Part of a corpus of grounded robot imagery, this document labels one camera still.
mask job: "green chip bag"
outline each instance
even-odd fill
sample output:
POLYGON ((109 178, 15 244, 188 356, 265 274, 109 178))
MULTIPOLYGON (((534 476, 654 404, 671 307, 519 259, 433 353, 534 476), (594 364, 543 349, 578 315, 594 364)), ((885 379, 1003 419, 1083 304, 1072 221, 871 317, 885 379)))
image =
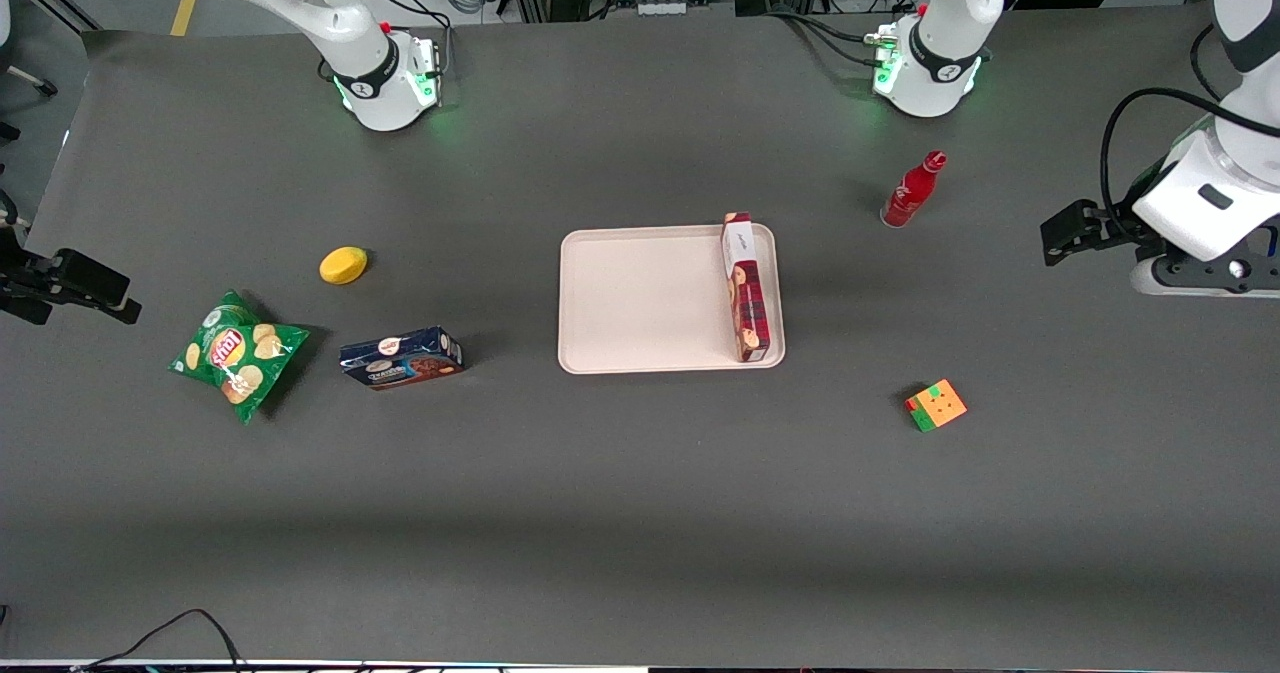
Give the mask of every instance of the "green chip bag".
POLYGON ((169 368, 218 386, 247 424, 307 335, 302 328, 262 322, 228 290, 169 368))

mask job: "red cookie box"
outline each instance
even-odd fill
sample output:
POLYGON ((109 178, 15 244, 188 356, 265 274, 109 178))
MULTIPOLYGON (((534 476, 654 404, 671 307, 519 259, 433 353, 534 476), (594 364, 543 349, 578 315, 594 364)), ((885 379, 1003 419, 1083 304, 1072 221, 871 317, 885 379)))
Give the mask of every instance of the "red cookie box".
POLYGON ((769 321, 764 312, 760 269, 755 261, 755 234, 749 212, 728 212, 721 232, 724 276, 733 317, 737 358, 754 363, 769 349, 769 321))

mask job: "tray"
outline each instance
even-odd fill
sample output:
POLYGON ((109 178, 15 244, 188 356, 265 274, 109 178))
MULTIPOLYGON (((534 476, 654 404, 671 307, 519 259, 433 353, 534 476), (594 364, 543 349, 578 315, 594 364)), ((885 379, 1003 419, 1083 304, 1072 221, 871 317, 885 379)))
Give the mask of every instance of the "tray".
POLYGON ((721 226, 607 228, 561 243, 559 363, 571 374, 772 368, 786 356, 773 232, 753 223, 769 316, 763 360, 736 360, 721 226))

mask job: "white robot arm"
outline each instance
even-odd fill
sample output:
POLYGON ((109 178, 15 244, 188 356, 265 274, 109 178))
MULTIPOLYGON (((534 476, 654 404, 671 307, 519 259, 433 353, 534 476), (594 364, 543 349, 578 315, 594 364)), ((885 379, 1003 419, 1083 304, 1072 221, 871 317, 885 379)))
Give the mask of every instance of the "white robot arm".
POLYGON ((1005 0, 929 0, 923 17, 910 14, 867 38, 882 61, 872 90, 911 116, 942 116, 973 88, 982 45, 1005 0))
POLYGON ((297 26, 334 72, 348 111, 372 131, 397 131, 439 99, 435 44, 388 31, 362 0, 247 0, 297 26))
MULTIPOLYGON (((1280 298, 1280 0, 1213 0, 1213 17, 1242 84, 1120 203, 1106 186, 1103 209, 1078 200, 1043 223, 1050 266, 1080 249, 1133 243, 1130 281, 1140 293, 1280 298)), ((1138 90, 1112 113, 1108 131, 1143 95, 1198 104, 1181 91, 1138 90)))

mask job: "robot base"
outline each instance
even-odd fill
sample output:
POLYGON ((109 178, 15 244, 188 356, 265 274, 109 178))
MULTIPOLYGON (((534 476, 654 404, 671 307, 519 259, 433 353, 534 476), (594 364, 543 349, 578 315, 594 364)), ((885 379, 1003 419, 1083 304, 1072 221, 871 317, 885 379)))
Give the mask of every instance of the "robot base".
POLYGON ((402 31, 392 31, 388 38, 399 49, 399 70, 385 82, 375 99, 357 99, 334 81, 342 93, 343 107, 355 113, 356 120, 370 131, 403 129, 440 100, 435 44, 402 31))
POLYGON ((916 61, 910 47, 902 44, 919 22, 919 17, 905 17, 896 23, 879 27, 878 36, 881 38, 896 38, 897 42, 888 59, 877 68, 872 90, 883 95, 884 99, 890 99, 901 113, 906 113, 909 116, 945 116, 946 113, 951 113, 952 107, 956 107, 956 104, 960 104, 960 99, 965 93, 973 90, 974 75, 978 73, 982 58, 974 59, 969 70, 959 70, 959 67, 955 67, 955 81, 933 81, 928 68, 916 61))

